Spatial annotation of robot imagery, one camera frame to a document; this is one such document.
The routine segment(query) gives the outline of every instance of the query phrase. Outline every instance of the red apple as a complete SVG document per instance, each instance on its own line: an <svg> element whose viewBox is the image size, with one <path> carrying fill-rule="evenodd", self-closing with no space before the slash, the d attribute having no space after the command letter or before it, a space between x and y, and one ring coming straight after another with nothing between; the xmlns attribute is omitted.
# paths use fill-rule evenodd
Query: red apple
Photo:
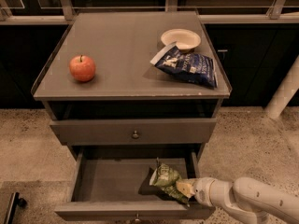
<svg viewBox="0 0 299 224"><path fill-rule="evenodd" d="M76 56L69 63L69 71L74 79L86 82L95 75L95 63L88 56Z"/></svg>

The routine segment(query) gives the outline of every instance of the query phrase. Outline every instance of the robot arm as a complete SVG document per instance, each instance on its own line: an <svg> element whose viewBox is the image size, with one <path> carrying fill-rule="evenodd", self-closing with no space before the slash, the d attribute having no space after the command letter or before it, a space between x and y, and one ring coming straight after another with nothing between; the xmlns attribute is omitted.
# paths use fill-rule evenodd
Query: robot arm
<svg viewBox="0 0 299 224"><path fill-rule="evenodd" d="M177 188L207 206L218 206L243 223L267 223L268 214L299 224L299 199L248 177L234 183L214 178L178 181Z"/></svg>

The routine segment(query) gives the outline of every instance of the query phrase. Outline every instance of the drawer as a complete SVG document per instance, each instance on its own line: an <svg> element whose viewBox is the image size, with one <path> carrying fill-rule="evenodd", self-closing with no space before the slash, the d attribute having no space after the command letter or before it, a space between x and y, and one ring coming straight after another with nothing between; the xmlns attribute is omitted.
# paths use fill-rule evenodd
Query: drawer
<svg viewBox="0 0 299 224"><path fill-rule="evenodd" d="M62 144L207 143L216 119L82 119L52 121Z"/></svg>
<svg viewBox="0 0 299 224"><path fill-rule="evenodd" d="M190 207L150 186L156 159L183 178L199 176L196 145L82 147L66 203L55 207L69 221L202 219L214 208L195 200Z"/></svg>

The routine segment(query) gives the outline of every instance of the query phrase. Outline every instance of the floor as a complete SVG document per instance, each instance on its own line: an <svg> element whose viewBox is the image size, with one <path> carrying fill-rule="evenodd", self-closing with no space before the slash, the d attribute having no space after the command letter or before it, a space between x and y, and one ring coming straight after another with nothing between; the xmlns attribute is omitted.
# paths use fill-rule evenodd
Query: floor
<svg viewBox="0 0 299 224"><path fill-rule="evenodd" d="M17 208L13 223L66 223L53 209L65 201L75 161L52 133L48 114L43 109L3 109L0 120L0 222L10 193L18 191L28 204ZM222 107L199 168L201 176L227 181L249 176L298 197L299 107L287 107L276 120L261 107ZM240 223L220 208L206 220L148 222ZM284 222L270 216L269 223Z"/></svg>

